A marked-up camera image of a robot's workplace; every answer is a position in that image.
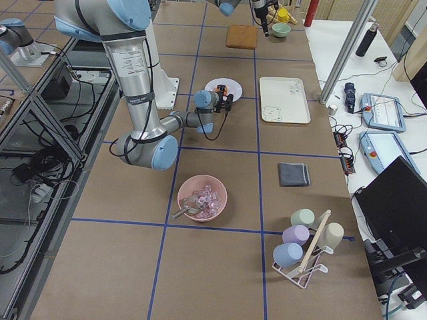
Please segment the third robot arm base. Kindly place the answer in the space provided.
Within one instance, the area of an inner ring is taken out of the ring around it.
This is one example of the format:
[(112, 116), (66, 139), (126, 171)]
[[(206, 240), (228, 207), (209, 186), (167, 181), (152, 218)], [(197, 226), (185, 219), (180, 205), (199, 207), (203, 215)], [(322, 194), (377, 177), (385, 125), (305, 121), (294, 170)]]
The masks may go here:
[(13, 64), (18, 67), (42, 67), (47, 59), (18, 18), (1, 21), (1, 52), (11, 56)]

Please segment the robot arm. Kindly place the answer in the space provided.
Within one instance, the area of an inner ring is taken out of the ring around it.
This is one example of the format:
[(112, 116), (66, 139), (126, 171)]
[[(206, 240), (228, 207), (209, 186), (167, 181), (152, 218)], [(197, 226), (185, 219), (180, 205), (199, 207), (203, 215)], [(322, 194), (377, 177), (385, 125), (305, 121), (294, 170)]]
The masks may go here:
[(148, 1), (56, 1), (55, 24), (68, 37), (102, 43), (133, 123), (133, 130), (113, 144), (112, 155), (127, 164), (170, 168), (178, 153), (174, 132), (189, 127), (209, 133), (214, 127), (213, 114), (231, 109), (233, 95), (220, 85), (215, 91), (195, 94), (194, 112), (174, 111), (159, 118), (147, 40)]
[[(229, 17), (235, 11), (236, 7), (241, 3), (240, 0), (207, 0), (207, 2), (215, 5), (226, 17)], [(274, 11), (277, 12), (279, 9), (278, 1), (253, 0), (248, 1), (248, 3), (250, 6), (252, 19), (256, 25), (262, 28), (264, 36), (269, 37), (270, 23), (268, 22), (267, 16), (270, 7), (273, 7)]]

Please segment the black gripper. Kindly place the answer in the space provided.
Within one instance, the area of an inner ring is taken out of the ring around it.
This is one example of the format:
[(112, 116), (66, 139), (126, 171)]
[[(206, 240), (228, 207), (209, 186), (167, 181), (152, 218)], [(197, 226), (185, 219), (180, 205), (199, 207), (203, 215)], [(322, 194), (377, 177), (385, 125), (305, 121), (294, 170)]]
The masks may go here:
[(234, 95), (231, 93), (228, 93), (227, 95), (223, 95), (221, 93), (218, 93), (216, 90), (215, 92), (218, 94), (218, 102), (214, 106), (214, 112), (220, 113), (223, 109), (226, 113), (231, 111), (232, 104), (234, 100)]
[(278, 9), (278, 0), (251, 0), (251, 4), (256, 17), (262, 24), (264, 35), (269, 36), (267, 23), (268, 8), (273, 6), (274, 9)]

